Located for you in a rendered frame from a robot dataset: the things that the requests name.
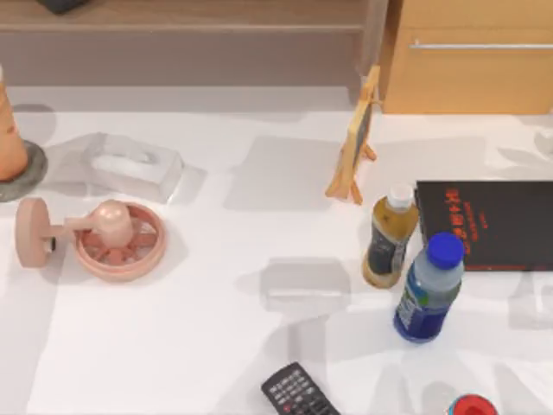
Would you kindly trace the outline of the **red and blue round object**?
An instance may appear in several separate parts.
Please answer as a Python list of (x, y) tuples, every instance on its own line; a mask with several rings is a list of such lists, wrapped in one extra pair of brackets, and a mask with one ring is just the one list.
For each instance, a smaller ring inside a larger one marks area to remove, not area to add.
[(448, 407), (445, 415), (499, 415), (494, 404), (476, 393), (459, 396)]

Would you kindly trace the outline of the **pink desk fan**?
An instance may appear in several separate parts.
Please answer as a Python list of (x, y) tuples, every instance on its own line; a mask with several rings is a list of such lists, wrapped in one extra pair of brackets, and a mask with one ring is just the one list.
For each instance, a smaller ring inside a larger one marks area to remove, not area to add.
[(154, 211), (114, 199), (101, 202), (86, 216), (54, 225), (42, 198), (24, 198), (16, 210), (14, 236), (24, 268), (46, 267), (64, 241), (73, 246), (84, 269), (110, 282), (145, 276), (159, 264), (167, 246), (165, 224)]

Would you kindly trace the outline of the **wooden open shelf unit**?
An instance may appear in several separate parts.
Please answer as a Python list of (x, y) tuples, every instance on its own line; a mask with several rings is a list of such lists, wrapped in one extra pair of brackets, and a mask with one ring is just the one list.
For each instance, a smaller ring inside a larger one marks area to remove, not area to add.
[(13, 86), (345, 86), (378, 57), (389, 0), (0, 0)]

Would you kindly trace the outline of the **yellow tea bottle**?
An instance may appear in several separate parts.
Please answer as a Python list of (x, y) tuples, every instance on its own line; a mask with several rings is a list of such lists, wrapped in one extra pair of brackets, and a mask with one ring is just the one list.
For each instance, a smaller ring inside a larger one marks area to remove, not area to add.
[(379, 289), (390, 289), (397, 283), (418, 219), (415, 192), (408, 184), (392, 186), (375, 203), (371, 240), (362, 265), (363, 277), (368, 284)]

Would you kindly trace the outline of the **orange cone bottle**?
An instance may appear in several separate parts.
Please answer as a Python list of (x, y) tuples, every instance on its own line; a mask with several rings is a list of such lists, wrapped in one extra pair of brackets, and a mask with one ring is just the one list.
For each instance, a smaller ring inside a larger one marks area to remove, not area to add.
[(14, 179), (27, 165), (27, 150), (16, 126), (0, 65), (0, 182)]

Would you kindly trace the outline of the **grey round coaster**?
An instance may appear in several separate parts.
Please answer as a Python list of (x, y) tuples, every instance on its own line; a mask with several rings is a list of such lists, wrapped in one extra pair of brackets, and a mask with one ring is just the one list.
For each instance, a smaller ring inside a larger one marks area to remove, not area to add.
[(0, 202), (5, 203), (23, 198), (33, 191), (48, 172), (48, 157), (44, 149), (29, 140), (23, 141), (27, 151), (27, 167), (13, 179), (0, 181)]

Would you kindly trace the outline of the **black book with red print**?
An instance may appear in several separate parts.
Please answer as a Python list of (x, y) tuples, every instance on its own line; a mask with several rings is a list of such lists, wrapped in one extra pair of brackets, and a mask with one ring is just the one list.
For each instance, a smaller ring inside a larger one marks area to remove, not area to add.
[(553, 271), (553, 181), (419, 181), (423, 242), (456, 235), (467, 271)]

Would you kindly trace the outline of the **black object on shelf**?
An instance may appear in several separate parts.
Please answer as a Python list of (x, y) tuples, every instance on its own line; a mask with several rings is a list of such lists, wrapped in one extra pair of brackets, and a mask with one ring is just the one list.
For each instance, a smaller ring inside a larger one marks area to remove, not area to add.
[(69, 11), (89, 3), (90, 0), (36, 0), (46, 10), (55, 14), (63, 15)]

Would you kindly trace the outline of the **white tissue box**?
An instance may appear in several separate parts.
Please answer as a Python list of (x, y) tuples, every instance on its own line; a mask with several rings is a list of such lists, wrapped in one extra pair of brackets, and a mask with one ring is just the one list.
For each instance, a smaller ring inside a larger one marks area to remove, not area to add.
[(86, 139), (80, 165), (90, 183), (158, 203), (175, 192), (183, 171), (177, 151), (104, 132)]

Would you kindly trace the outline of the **wooden framed blackboard easel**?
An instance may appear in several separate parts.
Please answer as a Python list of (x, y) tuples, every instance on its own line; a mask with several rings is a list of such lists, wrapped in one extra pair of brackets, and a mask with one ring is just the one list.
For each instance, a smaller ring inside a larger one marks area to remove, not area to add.
[(327, 197), (342, 200), (351, 198), (357, 205), (361, 205), (363, 202), (355, 176), (362, 160), (375, 161), (377, 159), (375, 151), (368, 144), (368, 137), (371, 128), (372, 107), (382, 104), (377, 97), (379, 78), (380, 66), (374, 65), (362, 83), (359, 99), (346, 130), (346, 140), (340, 149), (333, 178), (325, 191)]

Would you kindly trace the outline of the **wooden cupboard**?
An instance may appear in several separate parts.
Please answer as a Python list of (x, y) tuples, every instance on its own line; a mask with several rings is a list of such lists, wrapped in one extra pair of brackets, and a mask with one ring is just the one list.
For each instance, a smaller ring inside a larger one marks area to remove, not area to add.
[(394, 114), (546, 114), (553, 51), (416, 50), (421, 43), (553, 43), (553, 0), (389, 0), (380, 55)]

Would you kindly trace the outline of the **white cup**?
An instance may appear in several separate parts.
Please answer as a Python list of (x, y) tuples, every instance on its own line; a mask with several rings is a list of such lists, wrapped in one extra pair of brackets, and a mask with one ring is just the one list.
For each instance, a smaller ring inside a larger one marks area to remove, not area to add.
[(537, 131), (534, 144), (540, 154), (553, 159), (553, 131)]

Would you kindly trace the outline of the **black remote control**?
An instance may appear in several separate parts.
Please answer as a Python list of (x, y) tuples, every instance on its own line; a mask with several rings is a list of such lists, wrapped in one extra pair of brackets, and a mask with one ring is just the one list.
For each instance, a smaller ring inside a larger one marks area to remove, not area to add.
[(261, 391), (278, 415), (341, 415), (297, 361), (273, 373)]

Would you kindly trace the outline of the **blue capped drink bottle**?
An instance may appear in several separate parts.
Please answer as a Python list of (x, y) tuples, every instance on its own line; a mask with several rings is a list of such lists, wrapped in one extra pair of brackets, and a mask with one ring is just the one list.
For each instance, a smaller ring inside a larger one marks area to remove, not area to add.
[(430, 342), (442, 331), (461, 289), (465, 249), (452, 233), (437, 233), (417, 254), (407, 272), (394, 313), (397, 332), (415, 343)]

